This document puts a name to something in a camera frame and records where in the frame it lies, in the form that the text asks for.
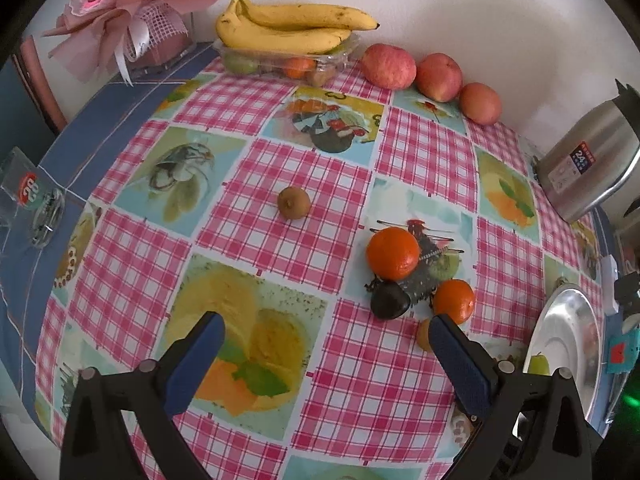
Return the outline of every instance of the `metal plate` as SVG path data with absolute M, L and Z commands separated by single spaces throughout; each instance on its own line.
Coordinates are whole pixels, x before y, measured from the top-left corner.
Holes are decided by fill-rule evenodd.
M 546 302 L 529 343 L 524 370 L 539 353 L 548 360 L 551 373 L 561 367 L 571 370 L 588 417 L 600 380 L 600 333 L 591 304 L 577 285 L 558 287 Z

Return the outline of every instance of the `yellow banana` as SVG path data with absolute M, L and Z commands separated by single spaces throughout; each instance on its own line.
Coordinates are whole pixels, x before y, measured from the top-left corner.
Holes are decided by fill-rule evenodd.
M 240 0 L 249 19 L 265 27 L 314 28 L 333 27 L 349 30 L 373 30 L 380 25 L 362 10 L 327 4 L 255 5 Z
M 314 28 L 287 32 L 262 27 L 242 13 L 240 0 L 231 0 L 216 20 L 216 32 L 231 48 L 267 50 L 288 54 L 324 54 L 346 40 L 351 31 L 340 28 Z

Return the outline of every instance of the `sticker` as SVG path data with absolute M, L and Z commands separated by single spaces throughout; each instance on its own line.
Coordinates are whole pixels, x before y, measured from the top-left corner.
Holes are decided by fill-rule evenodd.
M 18 203 L 25 209 L 37 209 L 43 197 L 44 193 L 40 189 L 36 174 L 31 172 L 25 174 L 18 186 Z
M 596 161 L 586 142 L 581 142 L 578 147 L 562 159 L 553 170 L 549 172 L 549 181 L 556 193 L 563 192 L 574 184 Z

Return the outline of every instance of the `clear plastic fruit box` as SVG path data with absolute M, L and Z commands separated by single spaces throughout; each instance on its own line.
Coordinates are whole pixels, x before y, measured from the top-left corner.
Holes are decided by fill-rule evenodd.
M 352 33 L 332 51 L 318 56 L 229 48 L 220 39 L 213 47 L 229 74 L 287 77 L 323 86 L 344 70 L 359 45 L 360 37 Z

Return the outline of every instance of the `screw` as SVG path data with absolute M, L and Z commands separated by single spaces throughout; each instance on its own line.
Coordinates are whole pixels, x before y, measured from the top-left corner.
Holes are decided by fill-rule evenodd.
M 563 366 L 562 368 L 558 368 L 558 373 L 563 379 L 571 379 L 574 375 L 571 373 L 569 368 Z
M 516 367 L 510 361 L 500 361 L 498 363 L 498 369 L 505 374 L 513 374 Z
M 85 381 L 88 381 L 89 379 L 93 379 L 95 375 L 95 368 L 93 367 L 85 368 L 80 372 L 80 375 Z
M 153 359 L 145 359 L 144 361 L 140 362 L 140 364 L 138 365 L 138 370 L 147 374 L 155 370 L 157 364 L 158 363 Z

